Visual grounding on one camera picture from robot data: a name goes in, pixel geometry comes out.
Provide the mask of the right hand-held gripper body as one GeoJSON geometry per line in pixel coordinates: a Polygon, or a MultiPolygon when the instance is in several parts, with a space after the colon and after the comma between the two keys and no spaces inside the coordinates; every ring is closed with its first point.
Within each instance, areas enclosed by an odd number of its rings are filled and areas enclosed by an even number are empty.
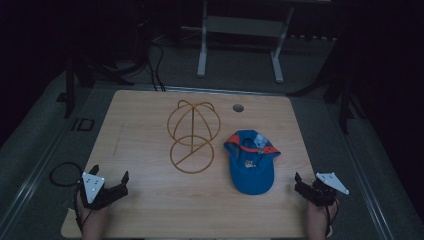
{"type": "Polygon", "coordinates": [[[295,182],[295,191],[317,207],[333,205],[337,192],[345,195],[350,193],[335,173],[317,173],[311,185],[303,181],[295,182]]]}

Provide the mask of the person's left hand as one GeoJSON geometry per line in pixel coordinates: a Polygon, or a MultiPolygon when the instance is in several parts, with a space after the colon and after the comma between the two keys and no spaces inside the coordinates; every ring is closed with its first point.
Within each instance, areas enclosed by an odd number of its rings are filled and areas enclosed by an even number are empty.
{"type": "Polygon", "coordinates": [[[85,208],[81,194],[77,193],[76,212],[79,223],[82,224],[81,240],[103,240],[104,232],[108,224],[109,209],[109,206],[100,210],[85,208]]]}

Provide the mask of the person's right hand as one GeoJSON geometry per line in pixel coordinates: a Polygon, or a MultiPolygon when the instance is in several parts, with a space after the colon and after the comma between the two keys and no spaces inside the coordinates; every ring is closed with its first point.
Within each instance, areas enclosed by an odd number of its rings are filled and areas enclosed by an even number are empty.
{"type": "Polygon", "coordinates": [[[309,240],[326,240],[328,229],[338,211],[337,204],[328,207],[317,207],[307,203],[306,232],[309,240]]]}

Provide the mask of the white metal stand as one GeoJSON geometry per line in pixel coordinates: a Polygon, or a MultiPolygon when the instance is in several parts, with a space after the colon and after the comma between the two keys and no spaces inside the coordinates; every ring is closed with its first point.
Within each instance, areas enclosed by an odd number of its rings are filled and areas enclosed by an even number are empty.
{"type": "Polygon", "coordinates": [[[287,36],[289,24],[294,13],[294,7],[289,7],[283,21],[258,20],[210,15],[208,0],[202,2],[201,48],[197,67],[197,76],[204,77],[207,66],[207,34],[224,33],[260,37],[274,37],[278,39],[275,49],[270,52],[271,64],[277,83],[284,81],[279,56],[287,36]]]}

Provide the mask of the blue and orange cap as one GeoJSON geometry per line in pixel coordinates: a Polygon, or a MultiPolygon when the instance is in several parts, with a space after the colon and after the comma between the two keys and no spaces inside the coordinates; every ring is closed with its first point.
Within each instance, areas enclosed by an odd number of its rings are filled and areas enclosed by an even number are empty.
{"type": "Polygon", "coordinates": [[[239,130],[223,144],[229,154],[230,176],[235,188],[247,195],[261,195],[274,183],[274,159],[281,152],[255,130],[239,130]]]}

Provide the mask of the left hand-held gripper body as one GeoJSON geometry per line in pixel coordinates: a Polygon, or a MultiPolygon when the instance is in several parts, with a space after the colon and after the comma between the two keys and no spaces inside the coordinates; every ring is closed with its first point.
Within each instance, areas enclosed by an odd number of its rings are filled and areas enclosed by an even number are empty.
{"type": "Polygon", "coordinates": [[[121,183],[107,189],[105,178],[91,175],[84,172],[82,174],[82,202],[85,208],[100,210],[113,202],[128,195],[128,188],[121,186],[121,183]]]}

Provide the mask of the black tripod stand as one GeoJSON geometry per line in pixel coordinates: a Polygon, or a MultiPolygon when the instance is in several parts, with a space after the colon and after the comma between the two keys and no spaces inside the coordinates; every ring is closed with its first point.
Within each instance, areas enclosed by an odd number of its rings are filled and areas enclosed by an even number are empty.
{"type": "Polygon", "coordinates": [[[94,70],[104,75],[108,80],[120,85],[133,86],[133,82],[129,82],[121,78],[117,73],[112,72],[104,65],[101,65],[94,60],[82,56],[70,57],[65,65],[65,92],[58,97],[59,100],[65,103],[64,118],[68,119],[75,107],[75,78],[78,78],[80,84],[85,87],[93,87],[94,79],[90,72],[94,70]]]}
{"type": "Polygon", "coordinates": [[[323,100],[329,104],[334,104],[337,100],[340,100],[338,124],[342,132],[347,134],[347,121],[352,116],[349,104],[358,71],[357,63],[358,56],[355,50],[337,41],[315,81],[300,90],[287,93],[287,96],[300,97],[327,85],[328,88],[323,95],[323,100]]]}

